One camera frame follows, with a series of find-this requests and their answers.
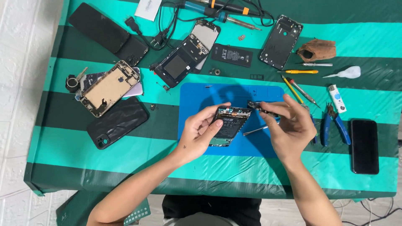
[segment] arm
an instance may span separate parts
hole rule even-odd
[[[200,157],[223,125],[210,125],[220,105],[207,107],[186,120],[177,147],[167,157],[129,177],[91,211],[87,226],[122,226],[123,220],[165,179],[182,165]]]
[[[324,191],[301,161],[301,154],[316,135],[310,115],[289,95],[284,103],[261,103],[261,107],[281,115],[279,124],[271,116],[260,112],[271,133],[275,153],[285,167],[293,196],[307,225],[341,226],[342,222]]]

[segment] cutting pliers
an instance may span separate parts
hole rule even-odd
[[[342,122],[342,119],[340,118],[340,116],[338,115],[338,113],[336,113],[334,111],[334,107],[332,106],[332,103],[327,104],[327,110],[328,112],[325,113],[324,116],[324,137],[323,137],[323,143],[324,146],[328,146],[328,133],[329,133],[329,125],[331,122],[331,118],[334,120],[336,126],[339,129],[339,132],[341,132],[342,134],[342,138],[344,140],[344,142],[348,145],[351,144],[351,139],[349,137],[348,131],[345,127],[345,125]]]

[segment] table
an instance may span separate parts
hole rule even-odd
[[[139,99],[151,111],[150,119],[129,135],[105,150],[96,149],[86,126],[94,117],[64,88],[66,76],[77,75],[85,67],[87,73],[108,71],[118,59],[99,44],[85,37],[66,19],[82,0],[65,0],[52,55],[33,130],[24,181],[37,195],[61,189],[110,191],[124,178],[157,162],[176,145],[180,88],[186,82],[279,86],[289,93],[276,70],[257,56],[271,28],[258,26],[252,31],[237,25],[216,24],[222,28],[217,43],[237,46],[254,54],[251,68],[213,61],[208,57],[200,74],[189,74],[177,87],[166,92],[162,80],[148,66],[166,56],[169,48],[150,51],[140,62],[144,95]],[[124,25],[126,15],[133,14],[135,0],[86,0]],[[303,23],[304,29],[295,49],[315,38],[336,41],[337,57],[325,62],[333,67],[317,68],[315,75],[292,76],[317,103],[324,107],[330,101],[326,87],[336,84],[348,111],[342,113],[344,124],[352,118],[377,122],[379,142],[379,175],[355,175],[350,170],[349,147],[342,143],[333,125],[330,145],[307,146],[302,160],[331,199],[389,197],[396,193],[398,168],[398,124],[402,108],[401,8],[397,0],[376,6],[376,2],[340,0],[263,1],[263,7],[274,17],[285,14]],[[172,8],[164,7],[163,26],[170,22]],[[181,10],[182,19],[199,14]],[[237,19],[259,24],[259,19],[233,15]],[[136,18],[144,35],[157,33],[156,23]],[[171,45],[177,45],[191,31],[194,23],[178,22]],[[301,59],[292,54],[287,69],[306,69],[296,65]],[[321,78],[348,66],[361,67],[356,79]],[[221,70],[220,76],[208,73]],[[255,80],[255,75],[263,75]],[[316,127],[320,130],[322,111],[310,105]],[[196,167],[208,173],[191,173]],[[198,160],[173,172],[154,191],[155,194],[220,195],[233,197],[292,198],[289,179],[274,156],[219,156],[205,154]]]

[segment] forearm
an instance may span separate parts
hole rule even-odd
[[[168,155],[136,173],[112,190],[92,210],[88,226],[116,222],[129,215],[169,174],[181,166],[180,159]]]
[[[342,225],[335,208],[301,160],[284,166],[304,220],[313,226]]]

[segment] white lighter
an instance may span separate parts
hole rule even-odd
[[[328,90],[329,94],[332,97],[332,100],[334,101],[338,113],[345,112],[346,111],[345,103],[342,101],[342,98],[339,94],[338,89],[336,88],[336,85],[328,86]]]

